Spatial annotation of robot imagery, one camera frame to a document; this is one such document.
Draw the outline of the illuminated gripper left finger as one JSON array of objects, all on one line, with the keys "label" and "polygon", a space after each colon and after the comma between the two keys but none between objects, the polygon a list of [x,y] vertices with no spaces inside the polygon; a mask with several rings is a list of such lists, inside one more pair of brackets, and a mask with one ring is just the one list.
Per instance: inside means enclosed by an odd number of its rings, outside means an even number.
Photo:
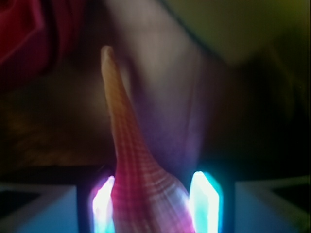
[{"label": "illuminated gripper left finger", "polygon": [[111,198],[115,177],[109,176],[96,188],[92,198],[93,232],[114,233],[113,203]]}]

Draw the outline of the illuminated gripper right finger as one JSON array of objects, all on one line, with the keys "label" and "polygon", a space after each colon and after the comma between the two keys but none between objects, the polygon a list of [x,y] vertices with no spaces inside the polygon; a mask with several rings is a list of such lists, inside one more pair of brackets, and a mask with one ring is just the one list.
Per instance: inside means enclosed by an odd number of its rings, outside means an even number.
[{"label": "illuminated gripper right finger", "polygon": [[197,171],[190,184],[189,208],[197,233],[223,230],[223,190],[208,172]]}]

